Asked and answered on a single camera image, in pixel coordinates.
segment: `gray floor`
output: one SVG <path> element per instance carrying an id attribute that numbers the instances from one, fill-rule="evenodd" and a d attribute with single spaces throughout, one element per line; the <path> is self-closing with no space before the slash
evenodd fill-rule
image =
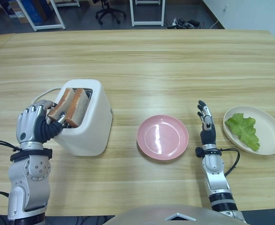
<path id="1" fill-rule="evenodd" d="M 172 23 L 173 19 L 183 18 L 199 21 L 204 29 L 209 29 L 214 21 L 209 17 L 201 5 L 166 5 L 165 10 L 165 27 L 161 26 L 131 26 L 131 16 L 129 5 L 112 5 L 112 8 L 124 10 L 127 14 L 124 19 L 122 14 L 116 14 L 121 23 L 117 24 L 110 15 L 106 15 L 100 25 L 95 18 L 95 13 L 102 8 L 99 6 L 89 6 L 88 3 L 82 4 L 81 7 L 60 7 L 59 12 L 66 25 L 66 30 L 116 30 L 116 29 L 166 29 L 166 26 Z M 135 21 L 149 20 L 155 21 L 161 18 L 161 7 L 157 5 L 138 5 L 134 7 Z M 58 20 L 53 13 L 43 25 L 55 24 Z M 27 33 L 33 32 L 32 27 L 26 23 L 21 24 L 17 18 L 11 19 L 6 14 L 0 14 L 0 34 L 5 33 Z"/>
<path id="2" fill-rule="evenodd" d="M 209 29 L 214 24 L 207 12 L 200 5 L 166 5 L 165 27 L 160 26 L 131 26 L 129 5 L 115 5 L 112 8 L 124 10 L 127 18 L 118 15 L 121 24 L 117 24 L 110 15 L 103 18 L 103 25 L 100 25 L 95 19 L 95 13 L 101 9 L 97 6 L 82 4 L 81 7 L 63 7 L 59 8 L 62 19 L 65 22 L 66 30 L 115 30 L 115 29 L 165 29 L 172 23 L 173 19 L 183 18 L 184 20 L 196 20 L 204 23 L 204 29 Z M 159 20 L 161 17 L 161 8 L 154 5 L 139 5 L 134 8 L 135 20 Z M 54 24 L 57 18 L 52 15 L 43 24 Z M 33 32 L 29 24 L 20 24 L 18 19 L 10 19 L 6 14 L 0 14 L 0 34 L 5 33 L 26 33 Z M 254 210 L 243 212 L 246 221 L 251 225 L 275 225 L 274 210 Z M 98 217 L 47 217 L 47 225 L 101 225 L 112 216 Z M 7 222 L 6 216 L 0 217 L 0 225 Z"/>

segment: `toast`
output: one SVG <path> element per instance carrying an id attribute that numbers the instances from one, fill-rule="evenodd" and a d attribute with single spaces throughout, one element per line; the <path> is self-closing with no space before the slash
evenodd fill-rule
<path id="1" fill-rule="evenodd" d="M 61 116 L 61 112 L 67 112 L 74 96 L 74 90 L 72 88 L 66 88 L 59 103 L 49 112 L 48 117 L 53 121 L 57 121 Z"/>
<path id="2" fill-rule="evenodd" d="M 85 90 L 78 88 L 66 114 L 66 122 L 73 128 L 81 125 L 89 102 Z"/>

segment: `robotic arm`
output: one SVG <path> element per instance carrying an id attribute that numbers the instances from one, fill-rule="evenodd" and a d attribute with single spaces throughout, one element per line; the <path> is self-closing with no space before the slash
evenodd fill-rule
<path id="1" fill-rule="evenodd" d="M 8 199 L 10 225 L 45 224 L 52 150 L 43 148 L 43 143 L 61 132 L 65 117 L 47 124 L 46 112 L 54 106 L 51 101 L 41 100 L 18 117 L 16 138 L 21 151 L 10 157 L 13 164 L 8 171 L 12 185 Z"/>
<path id="2" fill-rule="evenodd" d="M 202 148 L 196 148 L 195 152 L 197 157 L 202 158 L 205 173 L 204 184 L 212 210 L 245 222 L 242 212 L 237 209 L 229 184 L 224 176 L 224 161 L 221 158 L 222 152 L 216 146 L 216 130 L 212 115 L 208 106 L 201 100 L 198 109 L 200 110 L 198 116 L 202 121 L 200 133 Z"/>

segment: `white plate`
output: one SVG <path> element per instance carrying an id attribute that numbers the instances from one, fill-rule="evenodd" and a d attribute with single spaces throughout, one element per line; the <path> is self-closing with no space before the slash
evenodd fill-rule
<path id="1" fill-rule="evenodd" d="M 254 128 L 256 128 L 256 136 L 259 138 L 260 148 L 253 151 L 241 142 L 237 135 L 233 134 L 225 125 L 225 121 L 235 113 L 244 113 L 244 118 L 252 117 L 255 119 Z M 239 148 L 258 155 L 275 154 L 275 119 L 268 113 L 251 107 L 251 106 L 236 106 L 229 109 L 223 117 L 223 129 L 226 136 Z"/>

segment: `green lettuce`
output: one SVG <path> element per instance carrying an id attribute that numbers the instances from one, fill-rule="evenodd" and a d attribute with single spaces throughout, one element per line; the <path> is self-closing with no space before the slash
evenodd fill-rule
<path id="1" fill-rule="evenodd" d="M 259 138 L 255 135 L 256 129 L 254 118 L 244 118 L 243 113 L 235 113 L 231 118 L 225 121 L 232 133 L 236 134 L 240 141 L 245 143 L 253 151 L 260 148 Z"/>

